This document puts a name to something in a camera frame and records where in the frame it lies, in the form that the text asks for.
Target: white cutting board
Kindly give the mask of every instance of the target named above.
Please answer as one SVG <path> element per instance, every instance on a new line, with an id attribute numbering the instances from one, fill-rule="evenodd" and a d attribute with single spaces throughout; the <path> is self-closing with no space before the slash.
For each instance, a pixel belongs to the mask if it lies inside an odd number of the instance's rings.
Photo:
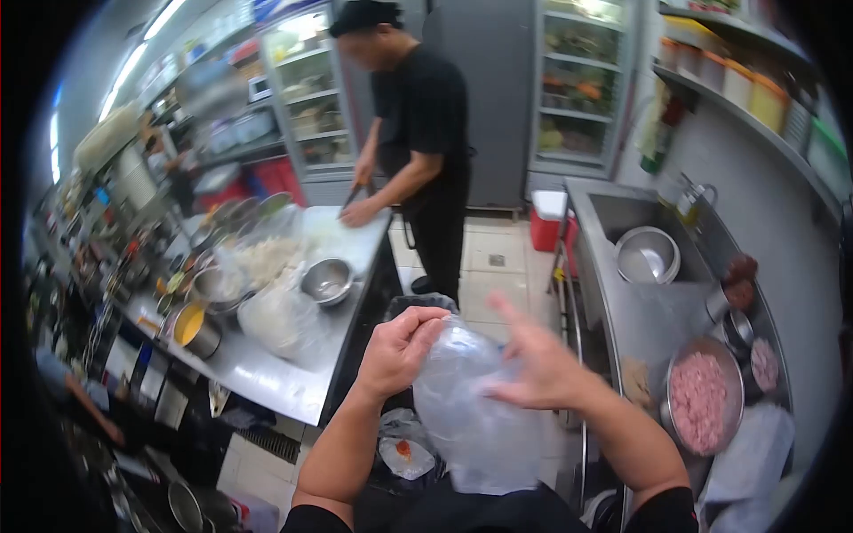
<path id="1" fill-rule="evenodd" d="M 316 247 L 310 259 L 344 259 L 356 277 L 365 275 L 388 228 L 391 209 L 385 208 L 361 228 L 347 228 L 338 220 L 340 206 L 314 206 L 305 210 L 303 236 Z"/>

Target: stainless steel sink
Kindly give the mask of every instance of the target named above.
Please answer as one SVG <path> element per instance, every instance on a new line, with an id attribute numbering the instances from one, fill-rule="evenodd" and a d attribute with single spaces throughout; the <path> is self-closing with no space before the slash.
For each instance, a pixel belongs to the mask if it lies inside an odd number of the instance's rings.
<path id="1" fill-rule="evenodd" d="M 682 255 L 682 267 L 673 283 L 713 281 L 708 264 L 699 253 L 690 233 L 675 213 L 656 201 L 623 196 L 590 194 L 605 237 L 616 244 L 630 229 L 653 226 L 665 231 L 676 242 Z"/>

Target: black sleeve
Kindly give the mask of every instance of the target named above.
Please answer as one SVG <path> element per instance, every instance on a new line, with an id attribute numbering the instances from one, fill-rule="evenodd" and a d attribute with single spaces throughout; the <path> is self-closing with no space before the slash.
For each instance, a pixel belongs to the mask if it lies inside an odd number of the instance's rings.
<path id="1" fill-rule="evenodd" d="M 458 138 L 462 116 L 458 83 L 450 75 L 432 75 L 411 91 L 409 149 L 447 154 Z"/>
<path id="2" fill-rule="evenodd" d="M 693 491 L 675 487 L 642 504 L 628 521 L 624 533 L 696 533 L 699 522 L 693 512 Z"/>
<path id="3" fill-rule="evenodd" d="M 349 526 L 331 511 L 315 505 L 299 505 L 290 510 L 281 533 L 352 533 Z"/>

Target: floor drain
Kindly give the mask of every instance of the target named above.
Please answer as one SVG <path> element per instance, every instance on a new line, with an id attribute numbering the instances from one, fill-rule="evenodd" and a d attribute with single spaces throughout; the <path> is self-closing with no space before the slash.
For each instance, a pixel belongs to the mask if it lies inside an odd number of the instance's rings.
<path id="1" fill-rule="evenodd" d="M 237 432 L 250 443 L 259 446 L 276 457 L 295 465 L 299 458 L 299 441 L 286 437 L 279 432 L 272 431 L 269 427 L 258 429 L 241 429 Z"/>

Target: microwave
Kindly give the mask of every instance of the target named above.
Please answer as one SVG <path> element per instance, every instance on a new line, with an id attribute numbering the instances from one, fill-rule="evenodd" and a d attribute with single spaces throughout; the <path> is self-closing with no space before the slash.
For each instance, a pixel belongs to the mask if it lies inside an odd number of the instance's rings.
<path id="1" fill-rule="evenodd" d="M 263 100 L 267 96 L 272 96 L 272 89 L 266 76 L 249 78 L 249 101 Z"/>

